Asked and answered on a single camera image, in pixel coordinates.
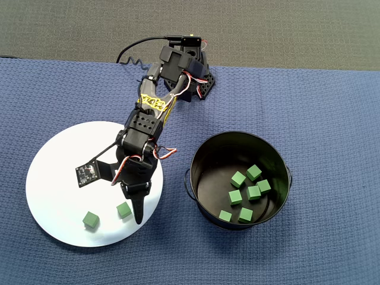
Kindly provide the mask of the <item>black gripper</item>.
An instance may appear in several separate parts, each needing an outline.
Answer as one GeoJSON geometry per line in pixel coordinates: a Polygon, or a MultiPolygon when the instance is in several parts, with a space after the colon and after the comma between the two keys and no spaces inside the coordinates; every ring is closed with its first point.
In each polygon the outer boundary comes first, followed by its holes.
{"type": "Polygon", "coordinates": [[[132,202],[136,224],[143,222],[144,200],[150,193],[151,178],[156,167],[157,159],[152,150],[145,151],[141,158],[130,155],[116,179],[121,183],[125,198],[132,202]]]}

